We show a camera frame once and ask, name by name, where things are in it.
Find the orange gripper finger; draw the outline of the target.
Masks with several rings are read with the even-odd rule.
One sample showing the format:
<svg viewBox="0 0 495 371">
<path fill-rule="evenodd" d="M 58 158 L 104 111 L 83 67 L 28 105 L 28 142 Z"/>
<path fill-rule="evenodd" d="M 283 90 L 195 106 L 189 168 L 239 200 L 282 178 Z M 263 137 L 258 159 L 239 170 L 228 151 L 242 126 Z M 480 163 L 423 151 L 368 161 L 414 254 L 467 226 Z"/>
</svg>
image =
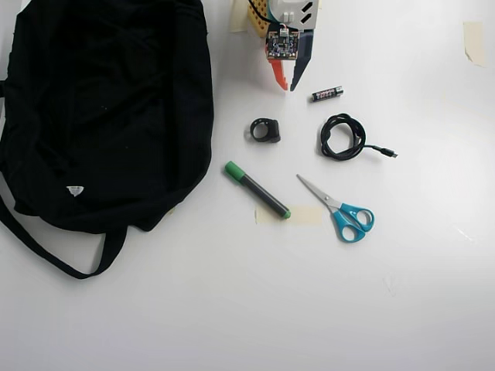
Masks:
<svg viewBox="0 0 495 371">
<path fill-rule="evenodd" d="M 281 60 L 269 60 L 268 61 L 271 65 L 271 68 L 274 72 L 275 75 L 275 80 L 277 84 L 284 90 L 288 90 L 288 83 L 285 78 L 285 72 L 283 68 L 283 63 Z"/>
</svg>

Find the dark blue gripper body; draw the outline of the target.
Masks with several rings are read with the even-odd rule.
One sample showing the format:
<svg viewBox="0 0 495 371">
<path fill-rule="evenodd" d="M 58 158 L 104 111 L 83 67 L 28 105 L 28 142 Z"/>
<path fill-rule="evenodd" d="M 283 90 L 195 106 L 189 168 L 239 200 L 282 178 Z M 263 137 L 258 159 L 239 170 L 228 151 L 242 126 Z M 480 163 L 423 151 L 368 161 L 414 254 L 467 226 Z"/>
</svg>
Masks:
<svg viewBox="0 0 495 371">
<path fill-rule="evenodd" d="M 311 60 L 314 30 L 307 29 L 300 32 L 299 37 L 299 59 Z"/>
</svg>

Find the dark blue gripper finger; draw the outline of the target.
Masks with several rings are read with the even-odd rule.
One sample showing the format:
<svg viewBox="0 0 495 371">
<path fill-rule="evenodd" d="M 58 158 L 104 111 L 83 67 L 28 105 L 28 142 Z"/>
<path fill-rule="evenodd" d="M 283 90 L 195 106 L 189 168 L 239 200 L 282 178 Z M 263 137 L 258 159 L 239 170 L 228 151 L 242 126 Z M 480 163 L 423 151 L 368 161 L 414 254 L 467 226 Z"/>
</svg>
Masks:
<svg viewBox="0 0 495 371">
<path fill-rule="evenodd" d="M 306 67 L 309 65 L 309 61 L 311 60 L 310 55 L 299 55 L 298 59 L 295 61 L 295 67 L 293 70 L 293 78 L 290 86 L 290 91 L 294 91 L 304 74 Z"/>
</svg>

